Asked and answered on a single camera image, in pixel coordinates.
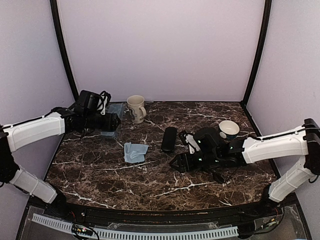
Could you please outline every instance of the black cable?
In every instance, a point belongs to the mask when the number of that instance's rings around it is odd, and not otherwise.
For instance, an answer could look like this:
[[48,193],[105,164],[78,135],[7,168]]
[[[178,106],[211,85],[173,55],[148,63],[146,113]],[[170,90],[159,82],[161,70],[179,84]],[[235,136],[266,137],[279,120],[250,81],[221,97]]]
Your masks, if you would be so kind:
[[100,237],[99,237],[98,233],[92,227],[87,226],[87,228],[90,229],[92,232],[94,232],[94,234],[96,235],[96,239],[97,240],[100,240]]
[[109,93],[107,93],[106,91],[102,91],[99,95],[99,98],[100,98],[101,102],[96,109],[98,110],[101,106],[103,106],[102,107],[102,110],[103,110],[106,106],[108,106],[110,99],[111,99],[111,95]]
[[228,182],[233,175],[235,175],[235,173],[238,171],[238,169],[239,169],[239,167],[237,167],[237,168],[234,170],[234,172],[231,173],[231,174],[228,176],[228,178],[225,180],[225,183]]
[[254,230],[254,231],[251,231],[251,232],[239,232],[239,235],[240,236],[246,236],[246,235],[260,235],[260,234],[267,234],[267,233],[270,233],[272,232],[273,230],[275,230],[279,225],[280,223],[282,222],[282,220],[284,219],[285,217],[285,203],[283,203],[283,211],[282,211],[282,217],[281,219],[279,220],[279,222],[270,230],[268,231],[263,231],[263,232],[258,232],[262,229],[264,229],[264,225],[262,225],[261,227],[259,227],[258,229]]
[[[99,237],[98,233],[92,227],[89,227],[89,226],[84,226],[84,227],[87,228],[87,229],[90,229],[96,235],[96,239],[100,240],[100,237]],[[79,239],[79,240],[84,240],[84,239],[90,239],[91,238],[91,237],[86,237],[86,236],[80,236],[80,235],[78,235],[77,231],[72,232],[72,233],[74,233],[77,236],[76,238]]]
[[252,218],[259,218],[259,217],[262,217],[264,214],[261,213],[261,214],[250,214],[250,213],[246,213],[246,212],[243,212],[243,211],[238,211],[238,214],[241,214],[241,215],[244,215],[244,216],[247,216],[247,217],[252,217]]
[[316,178],[312,181],[309,179],[309,183],[311,183],[311,184],[315,183],[318,180],[318,178],[319,178],[319,175],[317,175]]
[[11,127],[16,127],[16,126],[19,126],[21,124],[26,124],[26,123],[29,123],[29,122],[32,122],[32,121],[36,121],[36,120],[39,120],[39,119],[43,119],[47,116],[49,116],[50,114],[52,114],[53,111],[51,110],[50,112],[48,112],[46,115],[44,116],[38,116],[36,118],[32,118],[32,119],[29,119],[29,120],[25,120],[25,121],[21,121],[21,122],[18,122],[18,123],[15,123],[15,124],[10,124],[8,126],[3,126],[3,127],[0,127],[0,130],[4,130],[4,129],[9,129]]
[[68,109],[70,109],[70,110],[74,109],[74,108],[75,108],[75,105],[76,105],[76,103],[75,103],[75,102],[74,102],[74,103],[72,103],[72,105],[71,105],[70,107],[68,107]]
[[318,131],[320,131],[320,128],[318,128],[318,127],[302,128],[302,129],[299,129],[297,131],[291,131],[291,132],[283,133],[283,134],[280,134],[280,135],[268,136],[268,137],[264,137],[264,138],[263,137],[256,137],[256,136],[252,136],[252,135],[249,135],[249,137],[253,138],[254,140],[258,140],[258,141],[265,141],[265,140],[271,140],[271,139],[275,139],[275,138],[284,137],[284,136],[287,136],[287,135],[292,135],[292,134],[295,134],[295,133],[300,133],[300,132],[306,131],[306,130],[318,130]]
[[285,203],[283,203],[283,213],[282,213],[282,217],[280,219],[280,221],[278,222],[277,225],[275,225],[272,229],[268,230],[268,231],[264,231],[264,232],[257,232],[257,233],[254,233],[254,235],[260,235],[260,234],[267,234],[267,233],[270,233],[272,232],[273,230],[275,230],[279,225],[280,223],[282,222],[282,220],[284,219],[285,217]]

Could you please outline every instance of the white wall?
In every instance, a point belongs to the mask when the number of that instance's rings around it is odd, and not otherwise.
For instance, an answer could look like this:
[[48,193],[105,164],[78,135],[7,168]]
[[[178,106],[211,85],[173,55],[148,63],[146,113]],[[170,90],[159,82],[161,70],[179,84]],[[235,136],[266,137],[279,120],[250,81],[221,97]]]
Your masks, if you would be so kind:
[[113,101],[240,101],[264,2],[61,0],[77,87]]
[[[273,1],[253,93],[248,109],[262,134],[320,124],[320,2]],[[296,157],[279,159],[283,174]],[[320,239],[320,181],[297,190],[313,239]]]
[[[38,117],[69,106],[72,94],[61,60],[48,0],[0,1],[0,124]],[[14,153],[15,161],[43,178],[60,137]],[[0,239],[14,240],[28,196],[0,188]]]

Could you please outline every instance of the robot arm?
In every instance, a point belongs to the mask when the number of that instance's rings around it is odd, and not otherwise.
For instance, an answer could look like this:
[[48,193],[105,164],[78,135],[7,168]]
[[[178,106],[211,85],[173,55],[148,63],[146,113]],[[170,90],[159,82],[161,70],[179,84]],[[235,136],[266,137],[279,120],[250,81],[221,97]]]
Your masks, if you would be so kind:
[[180,172],[210,166],[239,167],[271,158],[300,156],[280,179],[267,187],[267,198],[281,202],[305,181],[320,175],[320,128],[312,119],[292,130],[262,137],[248,137],[225,143],[214,128],[200,129],[193,135],[199,151],[177,155],[170,165]]
[[39,140],[85,129],[113,132],[120,124],[117,114],[105,113],[111,96],[81,91],[70,107],[56,107],[50,113],[24,122],[0,127],[0,182],[12,184],[48,204],[63,202],[63,194],[14,162],[12,153]]

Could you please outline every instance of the light blue cloth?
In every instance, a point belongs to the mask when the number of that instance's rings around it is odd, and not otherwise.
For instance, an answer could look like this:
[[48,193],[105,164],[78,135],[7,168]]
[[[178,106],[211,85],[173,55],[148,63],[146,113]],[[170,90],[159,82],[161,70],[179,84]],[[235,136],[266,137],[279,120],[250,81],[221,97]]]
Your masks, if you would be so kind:
[[148,145],[144,144],[126,142],[124,144],[124,161],[131,164],[144,162],[148,147]]

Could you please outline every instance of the black remote control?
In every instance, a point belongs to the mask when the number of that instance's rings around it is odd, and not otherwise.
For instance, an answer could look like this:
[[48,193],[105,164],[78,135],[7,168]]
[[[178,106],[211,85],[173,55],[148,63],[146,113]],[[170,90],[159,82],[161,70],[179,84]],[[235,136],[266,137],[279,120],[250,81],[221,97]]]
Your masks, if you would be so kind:
[[173,126],[167,127],[164,131],[161,150],[166,154],[172,153],[175,150],[176,138],[177,129]]

